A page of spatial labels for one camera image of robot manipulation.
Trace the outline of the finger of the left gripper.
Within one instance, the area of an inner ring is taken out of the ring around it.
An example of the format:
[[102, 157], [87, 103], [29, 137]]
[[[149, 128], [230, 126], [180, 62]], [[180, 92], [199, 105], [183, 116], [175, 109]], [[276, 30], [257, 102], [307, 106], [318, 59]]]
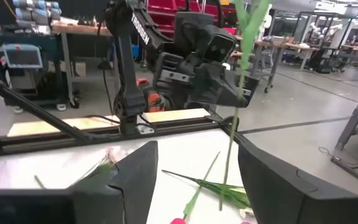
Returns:
[[197, 84], [197, 102], [210, 105], [246, 108], [249, 100], [236, 84], [237, 75], [223, 65], [202, 63], [199, 67], [200, 83]]
[[250, 103], [256, 88], [259, 84], [259, 80], [254, 77], [245, 76], [242, 86], [242, 102]]

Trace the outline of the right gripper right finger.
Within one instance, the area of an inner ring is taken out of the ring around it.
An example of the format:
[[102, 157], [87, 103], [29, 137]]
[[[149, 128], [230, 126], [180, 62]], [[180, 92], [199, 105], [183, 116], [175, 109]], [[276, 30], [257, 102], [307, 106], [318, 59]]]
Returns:
[[356, 222], [350, 192], [245, 144], [238, 163], [258, 223]]

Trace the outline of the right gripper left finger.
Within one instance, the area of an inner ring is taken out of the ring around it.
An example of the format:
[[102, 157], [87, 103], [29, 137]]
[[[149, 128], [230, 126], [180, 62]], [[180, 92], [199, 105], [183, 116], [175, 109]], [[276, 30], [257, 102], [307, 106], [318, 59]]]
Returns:
[[74, 185], [74, 223], [147, 222], [158, 166], [158, 142], [149, 141], [112, 166]]

